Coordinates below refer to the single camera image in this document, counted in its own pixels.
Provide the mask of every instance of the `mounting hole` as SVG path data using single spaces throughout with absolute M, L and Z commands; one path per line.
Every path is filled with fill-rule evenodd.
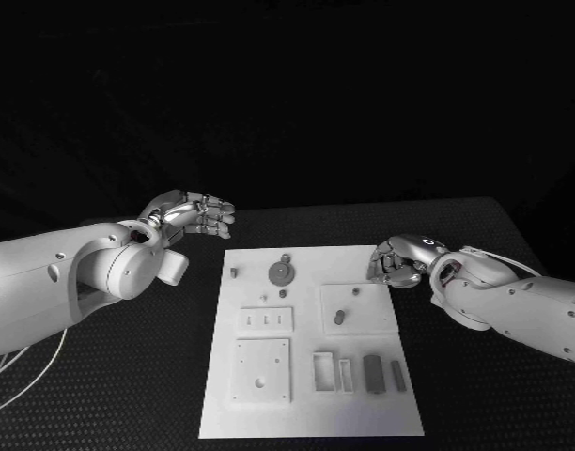
M 60 280 L 60 268 L 56 265 L 48 266 L 48 276 L 54 282 Z

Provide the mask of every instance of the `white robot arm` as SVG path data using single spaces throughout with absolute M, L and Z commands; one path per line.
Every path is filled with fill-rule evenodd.
M 0 242 L 0 355 L 59 333 L 155 277 L 177 286 L 188 259 L 167 249 L 186 233 L 227 239 L 235 207 L 174 190 L 141 218 Z
M 396 288 L 431 277 L 432 303 L 454 320 L 478 331 L 494 330 L 536 350 L 575 362 L 575 283 L 538 272 L 519 279 L 490 256 L 464 247 L 451 252 L 428 237 L 401 235 L 379 245 L 367 279 Z

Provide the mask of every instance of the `black table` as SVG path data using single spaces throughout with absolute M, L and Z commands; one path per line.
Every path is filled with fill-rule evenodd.
M 425 438 L 198 440 L 226 249 L 377 245 L 409 232 L 452 250 L 487 249 L 545 273 L 491 198 L 236 216 L 230 240 L 188 235 L 175 244 L 190 258 L 178 287 L 155 281 L 139 298 L 70 329 L 47 376 L 0 412 L 0 449 L 575 449 L 575 364 L 494 331 L 464 328 L 431 304 L 428 284 L 390 291 Z M 59 339 L 37 344 L 0 376 L 0 403 L 47 365 Z

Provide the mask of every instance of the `textured black surface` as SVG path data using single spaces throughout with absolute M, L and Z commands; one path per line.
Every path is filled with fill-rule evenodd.
M 155 281 L 67 335 L 57 363 L 0 412 L 0 449 L 575 449 L 575 365 L 460 326 L 429 286 L 392 290 L 425 438 L 198 440 L 226 249 L 379 244 L 421 233 L 507 255 L 542 271 L 490 198 L 237 213 L 229 241 L 187 236 L 178 287 Z M 60 335 L 0 377 L 0 403 L 37 376 Z

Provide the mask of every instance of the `robotic hand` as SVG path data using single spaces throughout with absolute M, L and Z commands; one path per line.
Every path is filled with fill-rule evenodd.
M 167 248 L 186 233 L 230 238 L 233 204 L 174 190 L 141 218 L 0 242 L 0 355 L 142 294 L 158 277 L 177 286 L 188 259 Z
M 493 257 L 535 277 L 520 280 Z M 478 331 L 497 332 L 536 350 L 575 362 L 575 283 L 542 277 L 516 261 L 465 246 L 451 252 L 428 237 L 401 235 L 379 245 L 367 279 L 396 288 L 431 277 L 432 303 Z

